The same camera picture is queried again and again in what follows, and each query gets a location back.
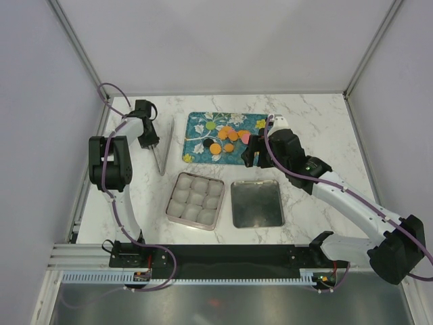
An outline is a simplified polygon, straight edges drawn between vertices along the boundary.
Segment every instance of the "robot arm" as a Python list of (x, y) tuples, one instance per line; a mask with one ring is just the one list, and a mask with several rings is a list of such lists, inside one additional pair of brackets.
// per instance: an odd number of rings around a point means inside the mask
[[(371, 207), (383, 212), (386, 220), (392, 220), (400, 225), (425, 245), (422, 222), (413, 215), (403, 219), (396, 213), (386, 210), (350, 187), (328, 164), (319, 158), (306, 156), (298, 136), (293, 134), (281, 115), (273, 117), (269, 124), (272, 125), (268, 132), (269, 145), (277, 161), (291, 172), (286, 173), (289, 182), (333, 206), (361, 228), (368, 237), (349, 238), (324, 232), (313, 242), (319, 243), (328, 259), (349, 261), (361, 267), (370, 264), (385, 281), (392, 284), (400, 283), (424, 254), (404, 234), (379, 218)], [(274, 161), (266, 148), (264, 129), (260, 130), (259, 135), (250, 137), (248, 147), (242, 154), (247, 167), (253, 165), (256, 152), (259, 152), (259, 167), (274, 167)], [(349, 190), (358, 198), (350, 195)]]
[[(150, 120), (153, 103), (146, 100), (137, 100), (135, 109), (122, 120), (122, 127), (112, 138), (109, 148), (108, 163), (106, 168), (106, 189), (114, 196), (116, 204), (112, 204), (113, 198), (102, 188), (102, 169), (104, 151), (107, 138), (91, 137), (89, 140), (89, 178), (98, 190), (102, 191), (110, 205), (110, 212), (114, 218), (114, 224), (118, 225), (116, 216), (124, 230), (135, 240), (142, 242), (141, 229), (135, 219), (131, 198), (129, 196), (129, 184), (132, 181), (133, 170), (129, 146), (138, 139), (142, 148), (154, 146), (159, 142), (152, 121)], [(122, 230), (116, 226), (116, 240), (129, 242)]]

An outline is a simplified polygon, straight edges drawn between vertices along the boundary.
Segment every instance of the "orange fruit slice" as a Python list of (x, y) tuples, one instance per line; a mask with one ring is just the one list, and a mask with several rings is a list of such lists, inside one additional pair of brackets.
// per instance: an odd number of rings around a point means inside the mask
[(236, 141), (237, 139), (239, 139), (236, 131), (229, 132), (228, 136), (229, 136), (230, 141)]
[(212, 154), (220, 154), (221, 146), (219, 144), (213, 144), (210, 146), (209, 150)]

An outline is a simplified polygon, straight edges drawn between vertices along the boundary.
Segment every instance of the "silver metal tray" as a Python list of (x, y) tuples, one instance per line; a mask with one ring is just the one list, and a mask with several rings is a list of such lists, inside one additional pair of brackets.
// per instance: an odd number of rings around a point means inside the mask
[(269, 181), (235, 181), (231, 208), (236, 228), (281, 227), (284, 224), (279, 185)]

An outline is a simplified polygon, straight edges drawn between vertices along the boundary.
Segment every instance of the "egg carton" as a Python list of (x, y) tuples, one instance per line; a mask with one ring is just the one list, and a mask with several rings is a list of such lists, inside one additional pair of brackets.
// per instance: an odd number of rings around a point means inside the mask
[(220, 179), (180, 173), (165, 213), (169, 220), (203, 230), (213, 230), (224, 196)]

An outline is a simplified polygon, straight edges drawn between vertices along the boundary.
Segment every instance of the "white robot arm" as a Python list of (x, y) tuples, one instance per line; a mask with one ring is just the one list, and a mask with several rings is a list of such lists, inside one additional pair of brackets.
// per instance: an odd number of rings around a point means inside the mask
[(424, 257), (423, 251), (396, 227), (409, 232), (425, 247), (424, 226), (415, 216), (404, 219), (386, 210), (350, 187), (321, 159), (306, 156), (297, 135), (284, 117), (270, 115), (267, 127), (259, 135), (250, 136), (242, 154), (247, 167), (259, 152), (258, 166), (277, 167), (289, 182), (310, 195), (333, 206), (367, 235), (349, 238), (324, 232), (313, 240), (325, 256), (332, 260), (370, 265), (385, 281), (398, 284)]

